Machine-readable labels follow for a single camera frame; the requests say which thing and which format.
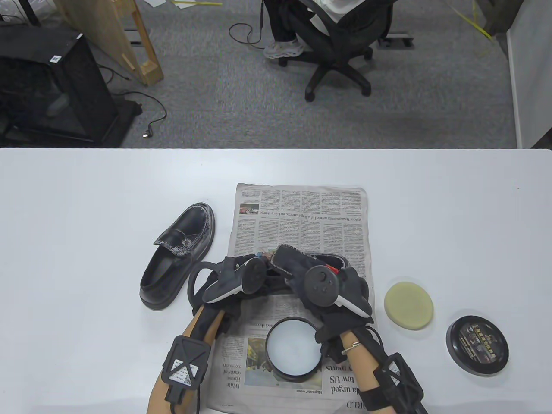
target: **shoe sole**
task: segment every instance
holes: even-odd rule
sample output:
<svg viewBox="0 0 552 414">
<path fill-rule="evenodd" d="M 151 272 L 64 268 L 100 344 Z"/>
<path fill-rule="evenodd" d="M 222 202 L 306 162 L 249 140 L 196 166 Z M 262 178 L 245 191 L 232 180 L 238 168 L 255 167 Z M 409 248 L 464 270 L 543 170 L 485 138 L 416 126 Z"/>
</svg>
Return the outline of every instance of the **shoe sole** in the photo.
<svg viewBox="0 0 552 414">
<path fill-rule="evenodd" d="M 215 239 L 215 215 L 214 214 L 213 214 L 213 226 L 212 226 L 212 231 L 211 232 L 212 232 L 212 235 L 213 235 L 211 237 L 211 241 L 205 247 L 205 250 L 203 250 L 201 252 L 201 254 L 197 257 L 197 259 L 195 260 L 196 263 L 201 262 L 205 258 L 205 256 L 207 256 L 207 253 L 209 253 L 209 250 L 211 249 L 211 245 L 213 244 L 213 240 Z M 177 288 L 174 290 L 173 293 L 171 293 L 171 295 L 167 298 L 167 300 L 165 300 L 161 303 L 152 304 L 152 303 L 146 302 L 144 299 L 142 299 L 142 297 L 140 297 L 140 299 L 142 300 L 142 303 L 144 305 L 146 305 L 151 310 L 163 310 L 166 307 L 168 307 L 172 302 L 174 302 L 174 300 L 176 299 L 176 297 L 178 296 L 178 294 L 182 290 L 182 286 L 184 286 L 184 283 L 186 282 L 186 280 L 188 280 L 188 277 L 190 276 L 191 270 L 193 268 L 194 268 L 194 266 L 190 267 L 190 272 L 188 272 L 188 275 L 185 278 L 182 278 L 182 281 L 178 284 Z"/>
<path fill-rule="evenodd" d="M 303 52 L 304 50 L 301 50 L 300 52 L 286 52 L 278 55 L 270 55 L 270 56 L 265 55 L 264 57 L 266 57 L 267 59 L 280 59 L 281 57 L 297 57 L 302 55 Z"/>
</svg>

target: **person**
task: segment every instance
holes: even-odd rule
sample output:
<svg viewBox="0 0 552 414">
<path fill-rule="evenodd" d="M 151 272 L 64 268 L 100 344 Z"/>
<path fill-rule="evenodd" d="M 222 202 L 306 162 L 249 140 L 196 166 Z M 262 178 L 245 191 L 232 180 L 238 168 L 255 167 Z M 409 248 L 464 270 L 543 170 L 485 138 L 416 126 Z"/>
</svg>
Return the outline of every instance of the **person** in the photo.
<svg viewBox="0 0 552 414">
<path fill-rule="evenodd" d="M 270 18 L 270 28 L 274 36 L 274 42 L 263 50 L 264 57 L 278 59 L 280 57 L 295 57 L 303 53 L 303 45 L 297 40 L 294 31 L 284 26 L 280 15 L 280 7 L 289 0 L 263 0 Z M 334 22 L 338 22 L 343 16 L 349 13 L 364 0 L 314 0 Z M 299 13 L 301 19 L 310 20 L 314 27 L 327 35 L 326 28 L 322 21 L 311 12 L 303 3 L 296 2 L 294 12 Z"/>
</svg>

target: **newspaper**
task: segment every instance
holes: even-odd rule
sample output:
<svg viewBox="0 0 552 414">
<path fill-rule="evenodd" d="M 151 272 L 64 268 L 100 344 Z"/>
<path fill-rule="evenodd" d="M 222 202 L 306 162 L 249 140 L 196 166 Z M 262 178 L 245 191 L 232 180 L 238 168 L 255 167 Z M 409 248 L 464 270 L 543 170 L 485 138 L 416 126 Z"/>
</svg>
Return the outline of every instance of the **newspaper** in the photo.
<svg viewBox="0 0 552 414">
<path fill-rule="evenodd" d="M 368 201 L 360 188 L 239 184 L 229 256 L 273 251 L 287 243 L 305 252 L 344 255 L 371 292 Z M 374 308 L 374 295 L 370 304 Z M 215 342 L 207 407 L 235 414 L 365 412 L 347 362 L 322 362 L 304 383 L 279 381 L 265 357 L 265 338 L 280 319 L 320 322 L 292 295 L 246 301 L 242 317 Z"/>
</svg>

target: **office chair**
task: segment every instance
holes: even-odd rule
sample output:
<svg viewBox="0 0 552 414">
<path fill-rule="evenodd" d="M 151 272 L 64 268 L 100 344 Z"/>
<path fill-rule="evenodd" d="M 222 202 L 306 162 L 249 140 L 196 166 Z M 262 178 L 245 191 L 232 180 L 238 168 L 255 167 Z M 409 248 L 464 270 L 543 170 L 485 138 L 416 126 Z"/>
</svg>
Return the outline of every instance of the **office chair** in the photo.
<svg viewBox="0 0 552 414">
<path fill-rule="evenodd" d="M 337 71 L 360 86 L 362 95 L 371 95 L 371 85 L 360 72 L 349 65 L 349 60 L 364 56 L 372 59 L 373 49 L 370 45 L 378 39 L 383 39 L 389 33 L 393 15 L 393 3 L 397 0 L 365 0 L 343 16 L 338 23 L 312 0 L 288 0 L 280 8 L 284 25 L 300 36 L 312 49 L 296 57 L 281 57 L 278 64 L 282 67 L 288 61 L 315 63 L 318 68 L 312 75 L 305 89 L 305 100 L 312 102 L 314 90 L 330 71 Z M 305 17 L 301 2 L 317 14 L 324 23 L 329 36 L 319 31 Z"/>
</svg>

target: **open tin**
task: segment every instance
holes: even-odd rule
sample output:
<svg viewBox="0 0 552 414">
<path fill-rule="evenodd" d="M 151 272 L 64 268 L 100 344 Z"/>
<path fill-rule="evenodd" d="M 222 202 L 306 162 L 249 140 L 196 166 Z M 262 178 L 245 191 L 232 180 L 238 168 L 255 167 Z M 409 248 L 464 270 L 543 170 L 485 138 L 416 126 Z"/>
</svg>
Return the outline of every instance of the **open tin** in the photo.
<svg viewBox="0 0 552 414">
<path fill-rule="evenodd" d="M 288 317 L 278 321 L 265 342 L 267 362 L 277 379 L 302 383 L 319 370 L 322 362 L 315 340 L 316 327 L 307 319 Z"/>
</svg>

